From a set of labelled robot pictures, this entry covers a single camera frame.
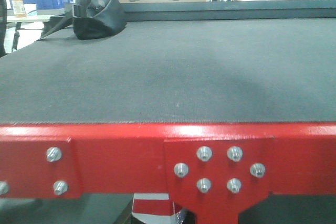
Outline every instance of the hex bolt head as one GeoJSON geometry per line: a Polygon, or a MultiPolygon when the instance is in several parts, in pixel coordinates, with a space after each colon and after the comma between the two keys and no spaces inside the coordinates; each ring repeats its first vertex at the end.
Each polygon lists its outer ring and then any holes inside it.
{"type": "Polygon", "coordinates": [[[59,180],[54,183],[53,189],[54,189],[54,194],[57,196],[60,196],[69,189],[69,186],[65,181],[59,180]]]}
{"type": "Polygon", "coordinates": [[[206,194],[211,188],[211,181],[207,178],[202,178],[197,181],[196,186],[202,194],[206,194]]]}
{"type": "Polygon", "coordinates": [[[174,166],[174,173],[179,178],[184,178],[189,172],[189,167],[184,163],[178,163],[174,166]]]}
{"type": "Polygon", "coordinates": [[[239,162],[243,157],[243,150],[238,146],[232,146],[227,150],[227,157],[234,162],[239,162]]]}
{"type": "Polygon", "coordinates": [[[261,163],[251,165],[250,172],[257,178],[262,178],[265,175],[265,166],[261,163]]]}
{"type": "Polygon", "coordinates": [[[4,195],[8,193],[8,191],[9,191],[9,185],[4,181],[0,181],[0,195],[4,195]]]}
{"type": "Polygon", "coordinates": [[[242,183],[240,182],[239,179],[237,178],[233,178],[233,179],[230,179],[227,184],[226,184],[226,187],[227,189],[233,193],[233,194],[237,194],[239,193],[240,189],[242,188],[241,185],[242,183]]]}
{"type": "Polygon", "coordinates": [[[62,151],[60,148],[51,147],[46,151],[46,157],[48,162],[56,162],[61,159],[62,151]]]}
{"type": "Polygon", "coordinates": [[[202,146],[197,150],[196,154],[199,160],[207,162],[212,157],[212,150],[208,146],[202,146]]]}

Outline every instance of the floor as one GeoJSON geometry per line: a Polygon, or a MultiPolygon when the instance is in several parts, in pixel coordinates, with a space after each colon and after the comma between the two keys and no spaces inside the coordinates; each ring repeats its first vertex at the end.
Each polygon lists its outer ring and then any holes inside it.
{"type": "MultiPolygon", "coordinates": [[[[23,23],[22,28],[25,29],[41,29],[43,28],[42,22],[34,22],[34,23],[23,23]]],[[[12,51],[12,43],[15,33],[15,25],[13,23],[7,25],[6,37],[5,37],[5,50],[6,53],[10,53],[12,51]]],[[[33,43],[41,36],[41,30],[20,30],[20,38],[17,49],[26,47],[29,44],[33,43]]]]}
{"type": "Polygon", "coordinates": [[[129,194],[84,194],[79,199],[0,199],[1,224],[117,224],[129,194]]]}

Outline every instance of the red metal frame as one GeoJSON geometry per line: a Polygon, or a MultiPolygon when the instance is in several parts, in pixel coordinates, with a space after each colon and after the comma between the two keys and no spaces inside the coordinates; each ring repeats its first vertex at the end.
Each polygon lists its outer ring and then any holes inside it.
{"type": "Polygon", "coordinates": [[[244,209],[274,194],[336,194],[336,123],[243,124],[38,124],[0,125],[0,181],[10,190],[2,197],[54,198],[52,185],[65,180],[60,197],[82,193],[169,193],[193,211],[197,224],[237,223],[244,209]],[[62,159],[50,163],[45,151],[59,147],[62,159]],[[213,157],[200,161],[208,146],[213,157]],[[244,155],[234,163],[231,146],[244,155]],[[176,163],[190,172],[177,178],[176,163]],[[266,174],[249,173],[263,163],[266,174]],[[212,182],[202,194],[200,178],[212,182]],[[238,194],[226,182],[239,178],[238,194]]]}

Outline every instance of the black bag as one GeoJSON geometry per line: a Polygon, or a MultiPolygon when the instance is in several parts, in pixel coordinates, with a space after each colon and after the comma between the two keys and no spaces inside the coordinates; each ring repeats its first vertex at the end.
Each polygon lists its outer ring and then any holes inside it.
{"type": "Polygon", "coordinates": [[[113,36],[123,31],[127,23],[119,0],[76,0],[72,12],[42,38],[65,28],[71,19],[78,39],[113,36]]]}
{"type": "Polygon", "coordinates": [[[6,0],[0,0],[0,57],[6,55],[5,35],[7,28],[7,3],[6,0]]]}

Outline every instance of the black strap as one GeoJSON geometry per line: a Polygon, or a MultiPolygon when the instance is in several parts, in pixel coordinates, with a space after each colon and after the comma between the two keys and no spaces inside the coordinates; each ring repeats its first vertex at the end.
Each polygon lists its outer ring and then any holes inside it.
{"type": "Polygon", "coordinates": [[[69,11],[52,29],[50,29],[47,33],[43,34],[39,40],[43,40],[48,35],[53,34],[54,32],[67,27],[68,22],[71,19],[72,19],[72,11],[69,11]]]}
{"type": "Polygon", "coordinates": [[[0,57],[6,55],[5,35],[7,26],[7,4],[6,0],[0,0],[0,57]]]}

